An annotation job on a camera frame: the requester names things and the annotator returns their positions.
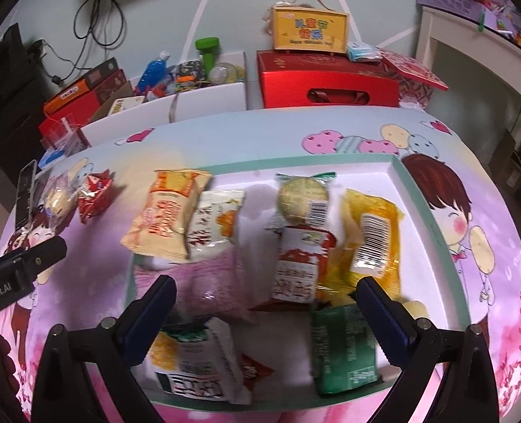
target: snack package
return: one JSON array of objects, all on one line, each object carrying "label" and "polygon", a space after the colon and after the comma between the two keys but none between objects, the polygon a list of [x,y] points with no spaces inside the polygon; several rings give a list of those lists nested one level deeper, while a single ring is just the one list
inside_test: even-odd
[{"label": "snack package", "polygon": [[148,357],[167,393],[232,404],[251,402],[231,330],[219,318],[210,318],[200,326],[161,330]]},{"label": "snack package", "polygon": [[231,246],[243,199],[242,190],[202,192],[186,234],[192,261],[209,259]]},{"label": "snack package", "polygon": [[311,312],[312,375],[321,396],[377,381],[376,340],[356,304]]},{"label": "snack package", "polygon": [[[331,299],[333,293],[341,298],[370,275],[392,299],[399,299],[399,221],[403,213],[386,199],[351,189],[347,189],[341,207],[346,216],[343,223],[354,221],[364,242],[361,244],[356,234],[347,235],[343,250],[330,256],[327,277],[321,281],[323,292]],[[338,305],[336,298],[333,305]]]},{"label": "snack package", "polygon": [[121,243],[131,251],[175,262],[188,260],[184,233],[200,193],[211,178],[202,170],[156,170],[143,211]]},{"label": "snack package", "polygon": [[174,91],[185,92],[206,85],[206,72],[200,60],[189,60],[177,65],[174,70]]},{"label": "snack package", "polygon": [[270,377],[274,373],[274,369],[260,364],[258,361],[255,361],[243,353],[241,353],[241,371],[243,373],[244,385],[251,392],[258,382]]},{"label": "snack package", "polygon": [[44,204],[45,214],[49,219],[50,226],[55,229],[76,208],[78,189],[69,182],[69,174],[54,178],[45,187]]},{"label": "snack package", "polygon": [[318,279],[327,272],[329,249],[336,238],[331,232],[310,226],[282,229],[272,298],[310,304],[316,298]]},{"label": "snack package", "polygon": [[382,59],[380,50],[368,43],[347,43],[347,57],[351,62],[379,62]]},{"label": "snack package", "polygon": [[236,246],[210,260],[174,265],[166,270],[143,270],[135,266],[137,296],[142,297],[161,275],[176,282],[175,313],[169,322],[189,323],[205,316],[252,321],[247,309],[244,270]]},{"label": "snack package", "polygon": [[91,173],[86,177],[78,193],[78,212],[81,223],[103,213],[112,203],[112,183],[110,171]]},{"label": "snack package", "polygon": [[305,224],[324,227],[329,210],[330,181],[335,172],[319,173],[313,176],[276,175],[278,197],[276,213],[267,229]]}]

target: cardboard box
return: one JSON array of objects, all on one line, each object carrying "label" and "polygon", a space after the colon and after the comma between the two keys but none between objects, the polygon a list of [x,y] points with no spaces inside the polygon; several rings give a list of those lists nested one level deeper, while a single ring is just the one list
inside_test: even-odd
[{"label": "cardboard box", "polygon": [[383,68],[399,83],[399,101],[416,101],[425,109],[434,89],[448,90],[436,74],[414,58],[385,49],[380,49],[380,52]]},{"label": "cardboard box", "polygon": [[135,97],[116,98],[112,103],[112,107],[110,108],[110,111],[107,115],[110,116],[112,114],[116,114],[116,112],[129,110],[145,103],[146,100],[146,97],[141,95]]},{"label": "cardboard box", "polygon": [[261,50],[256,56],[265,108],[399,106],[399,85],[379,65],[321,53]]},{"label": "cardboard box", "polygon": [[126,97],[131,97],[133,95],[133,87],[131,87],[131,83],[127,81],[123,86],[121,86],[117,91],[115,91],[110,98],[106,100],[106,102],[98,108],[98,110],[92,114],[92,117],[88,120],[88,124],[92,122],[99,121],[100,119],[106,117],[112,110],[113,104],[121,99]]},{"label": "cardboard box", "polygon": [[513,160],[514,151],[515,139],[508,130],[505,130],[489,161],[493,182],[511,194],[515,194],[521,186],[521,165]]},{"label": "cardboard box", "polygon": [[62,138],[67,134],[67,128],[62,122],[63,119],[67,121],[71,129],[82,127],[89,122],[100,106],[126,83],[127,79],[123,70],[117,70],[93,90],[66,104],[45,119],[39,126],[41,134],[51,140]]},{"label": "cardboard box", "polygon": [[67,103],[70,103],[81,95],[84,95],[88,91],[94,89],[96,86],[98,86],[98,84],[104,81],[104,79],[109,77],[117,70],[118,64],[116,58],[114,57],[94,67],[66,89],[59,92],[50,100],[47,100],[43,106],[43,112],[45,116],[49,117]]}]

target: blue plastic bottle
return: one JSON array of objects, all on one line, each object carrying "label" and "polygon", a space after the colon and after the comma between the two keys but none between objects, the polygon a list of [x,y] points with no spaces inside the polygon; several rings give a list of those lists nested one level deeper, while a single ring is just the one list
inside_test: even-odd
[{"label": "blue plastic bottle", "polygon": [[159,55],[158,59],[149,62],[141,76],[141,79],[137,83],[135,95],[145,95],[166,76],[166,61],[169,57],[170,54],[164,50]]}]

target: barcode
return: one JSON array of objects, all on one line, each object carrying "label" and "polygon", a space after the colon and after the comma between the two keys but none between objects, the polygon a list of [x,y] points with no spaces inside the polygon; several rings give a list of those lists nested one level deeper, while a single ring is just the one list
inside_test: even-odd
[{"label": "barcode", "polygon": [[360,227],[364,244],[356,251],[352,266],[357,268],[352,270],[360,274],[382,276],[391,239],[389,219],[364,213],[361,215]]},{"label": "barcode", "polygon": [[310,200],[305,223],[310,226],[323,227],[327,220],[327,205],[326,201],[315,202]]}]

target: white snack bag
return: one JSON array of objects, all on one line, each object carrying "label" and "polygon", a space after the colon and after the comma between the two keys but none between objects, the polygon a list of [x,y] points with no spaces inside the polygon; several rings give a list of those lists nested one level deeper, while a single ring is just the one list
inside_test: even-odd
[{"label": "white snack bag", "polygon": [[192,399],[250,404],[229,325],[210,318],[194,329],[161,330],[149,350],[157,379],[167,393]]},{"label": "white snack bag", "polygon": [[209,259],[231,246],[243,199],[242,190],[202,192],[186,234],[191,261]]}]

